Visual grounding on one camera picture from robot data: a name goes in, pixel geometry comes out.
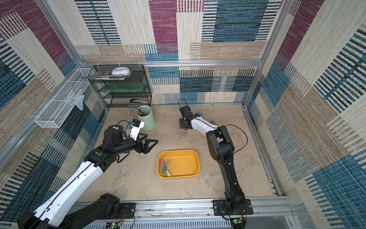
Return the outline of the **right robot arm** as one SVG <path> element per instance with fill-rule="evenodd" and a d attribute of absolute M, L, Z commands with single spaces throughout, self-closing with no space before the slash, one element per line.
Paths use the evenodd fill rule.
<path fill-rule="evenodd" d="M 188 105 L 179 110 L 182 115 L 179 119 L 180 128 L 197 130 L 206 137 L 210 155 L 218 163 L 224 179 L 226 207 L 231 213 L 239 212 L 246 198 L 235 172 L 234 144 L 227 127 L 205 121 L 199 114 L 194 114 Z"/>

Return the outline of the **pink binder clip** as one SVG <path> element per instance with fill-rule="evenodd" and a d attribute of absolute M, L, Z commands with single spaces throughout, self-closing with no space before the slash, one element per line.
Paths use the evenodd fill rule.
<path fill-rule="evenodd" d="M 159 163 L 159 167 L 163 168 L 165 166 L 165 160 L 161 159 Z"/>

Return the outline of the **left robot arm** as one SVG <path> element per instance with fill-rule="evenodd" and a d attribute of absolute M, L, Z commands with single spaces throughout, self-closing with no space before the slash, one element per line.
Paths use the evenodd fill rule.
<path fill-rule="evenodd" d="M 101 218 L 117 218 L 122 210 L 120 199 L 112 194 L 102 195 L 94 203 L 74 213 L 69 210 L 114 162 L 121 163 L 121 154 L 148 154 L 158 140 L 140 133 L 141 126 L 132 125 L 126 132 L 123 126 L 112 125 L 104 132 L 103 143 L 84 158 L 76 172 L 56 193 L 35 211 L 24 212 L 17 220 L 20 229 L 82 229 Z"/>

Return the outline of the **yellow storage tray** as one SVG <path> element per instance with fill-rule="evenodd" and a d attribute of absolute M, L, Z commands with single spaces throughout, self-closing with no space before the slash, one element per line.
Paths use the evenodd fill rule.
<path fill-rule="evenodd" d="M 172 177 L 162 174 L 160 160 L 165 160 L 165 166 Z M 200 172 L 199 156 L 192 149 L 171 150 L 162 152 L 157 158 L 157 174 L 162 179 L 195 177 Z"/>

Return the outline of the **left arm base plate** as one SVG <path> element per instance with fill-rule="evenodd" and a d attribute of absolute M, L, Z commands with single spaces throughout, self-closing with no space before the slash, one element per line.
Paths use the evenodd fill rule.
<path fill-rule="evenodd" d="M 126 202 L 119 204 L 119 210 L 117 211 L 117 215 L 115 219 L 133 219 L 134 212 L 136 208 L 136 203 L 134 202 Z"/>

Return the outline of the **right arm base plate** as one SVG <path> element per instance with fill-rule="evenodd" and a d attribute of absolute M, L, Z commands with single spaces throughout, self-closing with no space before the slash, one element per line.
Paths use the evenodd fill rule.
<path fill-rule="evenodd" d="M 253 215 L 254 211 L 250 199 L 246 199 L 243 204 L 229 206 L 225 199 L 214 199 L 212 201 L 215 216 L 235 216 Z"/>

